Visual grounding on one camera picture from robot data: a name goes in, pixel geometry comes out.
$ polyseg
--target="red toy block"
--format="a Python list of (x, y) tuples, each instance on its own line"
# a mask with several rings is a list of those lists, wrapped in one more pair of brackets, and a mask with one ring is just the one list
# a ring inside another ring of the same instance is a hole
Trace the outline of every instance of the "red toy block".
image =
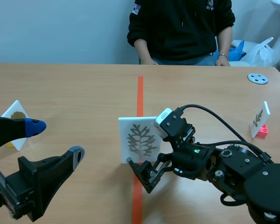
[(269, 130), (266, 125), (263, 125), (256, 135), (261, 138), (265, 138), (267, 134), (269, 134)]

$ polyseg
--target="robotic arm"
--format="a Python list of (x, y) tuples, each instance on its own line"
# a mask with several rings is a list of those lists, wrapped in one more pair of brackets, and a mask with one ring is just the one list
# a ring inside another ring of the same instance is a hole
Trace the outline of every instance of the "robotic arm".
[[(41, 120), (0, 118), (0, 147), (15, 139), (40, 134), (45, 128)], [(84, 154), (84, 149), (76, 146), (62, 156), (38, 162), (30, 162), (24, 156), (18, 158), (18, 172), (5, 177), (0, 171), (0, 207), (5, 205), (14, 219), (24, 215), (33, 222), (39, 219)]]
[[(188, 107), (211, 113), (241, 141), (195, 143), (195, 128), (185, 118), (181, 118), (183, 110)], [(154, 165), (148, 161), (139, 165), (131, 158), (127, 159), (148, 193), (155, 188), (165, 172), (172, 171), (180, 177), (211, 182), (223, 193), (220, 197), (223, 205), (246, 204), (257, 224), (280, 224), (280, 164), (273, 163), (267, 153), (246, 142), (215, 113), (198, 105), (187, 105), (175, 111), (167, 108), (153, 125), (163, 141), (170, 142), (173, 152), (160, 153)], [(223, 150), (216, 148), (227, 144), (230, 145)], [(252, 152), (239, 145), (249, 147)], [(225, 201), (227, 196), (234, 201)]]

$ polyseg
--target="orange tape line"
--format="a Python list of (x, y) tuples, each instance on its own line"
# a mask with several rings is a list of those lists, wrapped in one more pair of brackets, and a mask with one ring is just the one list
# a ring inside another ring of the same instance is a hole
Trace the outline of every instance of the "orange tape line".
[(143, 76), (138, 77), (138, 95), (137, 95), (137, 117), (143, 117)]
[[(143, 76), (138, 77), (137, 117), (143, 117)], [(134, 175), (132, 224), (142, 224), (142, 184)]]

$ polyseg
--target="black cable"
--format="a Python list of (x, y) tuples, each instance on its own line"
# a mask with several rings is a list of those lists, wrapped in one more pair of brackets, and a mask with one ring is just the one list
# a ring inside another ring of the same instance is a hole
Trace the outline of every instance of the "black cable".
[(207, 109), (207, 108), (205, 108), (203, 106), (200, 106), (200, 105), (189, 104), (189, 105), (182, 106), (181, 110), (184, 111), (186, 108), (190, 108), (190, 107), (199, 108), (201, 110), (204, 110), (204, 111), (210, 113), (215, 118), (217, 118), (222, 124), (224, 124), (229, 130), (231, 130), (231, 132), (234, 133), (241, 141), (247, 142), (239, 133), (237, 133), (229, 124), (227, 124), (226, 121), (224, 121), (222, 118), (220, 118), (217, 114), (215, 114), (210, 109)]
[[(257, 146), (249, 143), (249, 142), (244, 142), (244, 141), (237, 141), (237, 140), (230, 140), (230, 141), (221, 141), (221, 142), (216, 142), (216, 143), (212, 143), (212, 144), (201, 144), (202, 146), (222, 146), (222, 145), (229, 145), (229, 144), (238, 144), (238, 145), (244, 145), (244, 146), (248, 146), (258, 157), (260, 157), (260, 155), (262, 155), (264, 152), (258, 148)], [(272, 160), (267, 160), (264, 161), (266, 163), (273, 163)]]
[(245, 201), (233, 201), (233, 202), (227, 202), (225, 201), (224, 199), (228, 196), (228, 194), (224, 193), (221, 195), (220, 197), (220, 201), (223, 205), (225, 206), (231, 206), (231, 207), (234, 207), (234, 206), (239, 206), (239, 205), (242, 205), (242, 204), (246, 204)]
[[(217, 114), (215, 114), (213, 111), (211, 111), (210, 109), (207, 109), (203, 106), (200, 106), (200, 105), (195, 105), (195, 104), (189, 104), (189, 105), (185, 105), (185, 106), (182, 106), (181, 108), (177, 108), (175, 111), (182, 115), (183, 114), (183, 111), (186, 109), (186, 108), (190, 108), (190, 107), (194, 107), (194, 108), (198, 108), (198, 109), (201, 109), (201, 110), (204, 110), (208, 113), (210, 113), (211, 115), (213, 115), (215, 118), (217, 118), (222, 124), (224, 124), (232, 133), (234, 133), (241, 141), (225, 141), (225, 142), (230, 142), (229, 144), (240, 144), (240, 145), (245, 145), (245, 146), (248, 146), (258, 157), (261, 157), (261, 155), (263, 154), (266, 154), (264, 153), (263, 151), (261, 151), (258, 147), (256, 147), (255, 145), (247, 142), (239, 133), (237, 133), (229, 124), (226, 123), (226, 121), (224, 121), (222, 118), (220, 118)], [(226, 145), (228, 143), (225, 143), (225, 142), (217, 142), (216, 145), (214, 144), (211, 144), (211, 145), (214, 145), (214, 146), (219, 146), (217, 144), (220, 144), (220, 145)], [(266, 163), (273, 163), (272, 160), (266, 160)]]

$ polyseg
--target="tree picture card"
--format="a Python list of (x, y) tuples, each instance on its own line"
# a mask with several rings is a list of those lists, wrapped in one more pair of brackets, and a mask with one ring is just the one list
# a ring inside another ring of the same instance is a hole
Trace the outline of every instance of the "tree picture card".
[[(10, 119), (24, 119), (29, 118), (26, 114), (24, 108), (20, 104), (18, 100), (16, 100), (7, 111), (1, 116), (3, 118), (10, 118)], [(27, 138), (16, 139), (9, 143), (7, 143), (8, 147), (15, 147), (18, 151), (20, 151), (25, 144)]]
[(266, 101), (263, 102), (262, 106), (258, 109), (257, 114), (249, 124), (251, 137), (254, 138), (261, 127), (266, 123), (266, 120), (271, 115), (269, 106)]
[(131, 157), (133, 162), (153, 162), (160, 153), (162, 138), (152, 122), (156, 117), (119, 118), (122, 163)]

